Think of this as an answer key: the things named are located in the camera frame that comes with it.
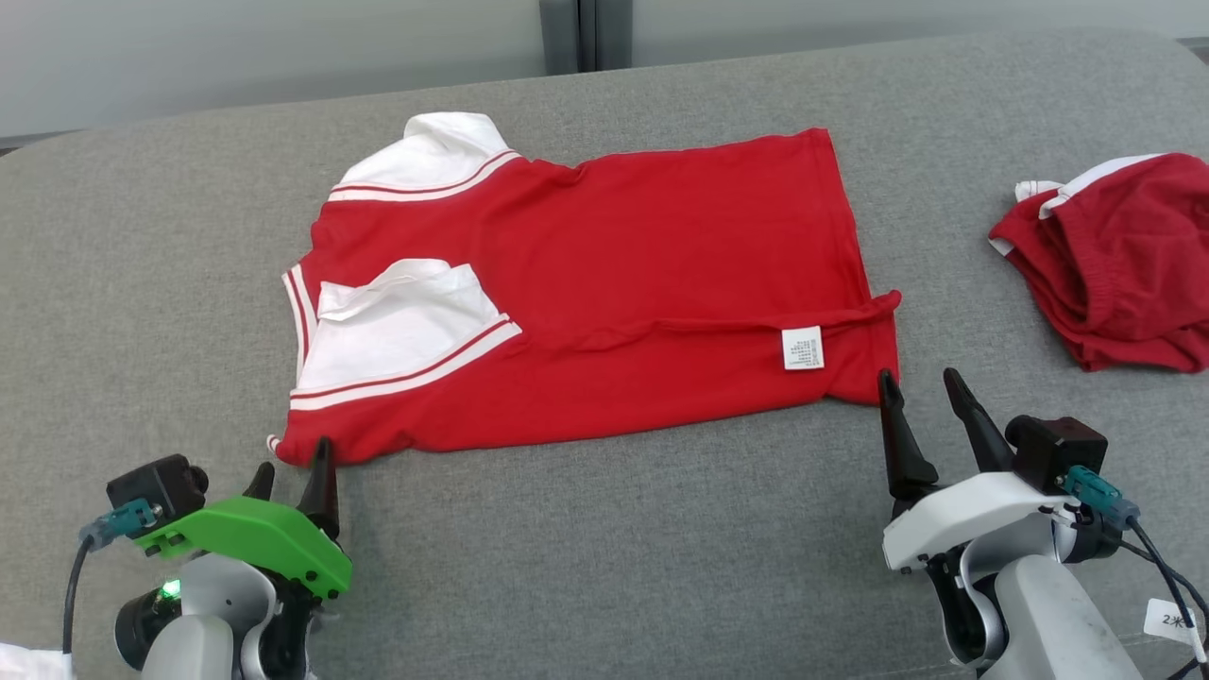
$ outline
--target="folded red garment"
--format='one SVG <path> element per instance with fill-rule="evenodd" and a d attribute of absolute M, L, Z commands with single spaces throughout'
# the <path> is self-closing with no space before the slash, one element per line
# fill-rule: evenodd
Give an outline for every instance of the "folded red garment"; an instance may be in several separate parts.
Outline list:
<path fill-rule="evenodd" d="M 1209 166 L 1186 154 L 1017 185 L 990 232 L 1084 370 L 1209 363 Z"/>

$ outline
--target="red shirt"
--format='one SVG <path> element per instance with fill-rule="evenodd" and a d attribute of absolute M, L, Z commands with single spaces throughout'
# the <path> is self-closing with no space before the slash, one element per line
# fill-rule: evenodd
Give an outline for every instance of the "red shirt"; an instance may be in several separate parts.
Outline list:
<path fill-rule="evenodd" d="M 1209 364 L 1209 167 L 1186 154 L 1022 183 L 990 232 L 1084 370 Z"/>
<path fill-rule="evenodd" d="M 822 129 L 569 168 L 428 114 L 312 241 L 284 276 L 299 386 L 270 438 L 295 465 L 320 436 L 352 463 L 874 404 L 897 373 L 899 295 L 869 293 Z M 822 368 L 788 370 L 782 330 L 812 327 Z"/>

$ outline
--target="label sticker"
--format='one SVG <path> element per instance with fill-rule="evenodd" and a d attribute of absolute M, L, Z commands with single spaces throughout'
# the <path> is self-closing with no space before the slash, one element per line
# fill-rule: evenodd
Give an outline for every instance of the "label sticker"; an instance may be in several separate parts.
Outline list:
<path fill-rule="evenodd" d="M 781 332 L 786 370 L 823 368 L 823 332 L 817 325 Z"/>
<path fill-rule="evenodd" d="M 1151 598 L 1150 604 L 1146 605 L 1146 624 L 1141 629 L 1147 635 L 1158 635 L 1194 647 L 1197 646 L 1193 639 L 1197 634 L 1197 615 L 1190 610 L 1188 616 L 1192 617 L 1191 622 L 1184 621 L 1184 617 L 1180 616 L 1180 607 L 1175 606 L 1175 603 Z"/>

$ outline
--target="gray fabric surface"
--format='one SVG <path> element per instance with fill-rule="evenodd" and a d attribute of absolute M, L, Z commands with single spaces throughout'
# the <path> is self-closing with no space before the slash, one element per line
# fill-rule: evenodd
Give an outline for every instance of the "gray fabric surface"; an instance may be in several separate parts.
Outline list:
<path fill-rule="evenodd" d="M 294 330 L 278 280 L 352 163 L 409 116 L 490 114 L 574 163 L 831 128 L 873 289 L 903 292 L 913 419 L 949 480 L 974 472 L 941 385 L 1002 425 L 1075 415 L 1169 560 L 1209 588 L 1205 376 L 1083 374 L 985 242 L 1020 179 L 1116 156 L 1209 156 L 1209 71 L 1164 39 L 974 35 L 226 110 L 73 134 L 0 160 L 0 640 L 57 647 L 79 528 L 104 483 L 168 453 L 237 492 L 280 432 Z M 324 678 L 941 678 L 922 576 L 886 571 L 878 414 L 841 403 L 615 439 L 341 472 L 354 588 L 314 640 Z M 279 500 L 302 473 L 279 474 Z M 131 676 L 125 600 L 173 572 L 118 543 L 85 565 L 80 678 Z M 1158 574 L 1076 569 L 1146 676 Z"/>

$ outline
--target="white cloth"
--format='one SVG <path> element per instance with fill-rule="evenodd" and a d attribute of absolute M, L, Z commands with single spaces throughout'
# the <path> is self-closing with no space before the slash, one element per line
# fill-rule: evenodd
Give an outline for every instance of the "white cloth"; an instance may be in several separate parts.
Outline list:
<path fill-rule="evenodd" d="M 405 259 L 369 286 L 324 281 L 319 290 L 318 324 L 296 392 L 424 370 L 505 319 L 468 264 Z"/>
<path fill-rule="evenodd" d="M 0 642 L 0 680 L 71 680 L 71 658 L 58 650 Z"/>

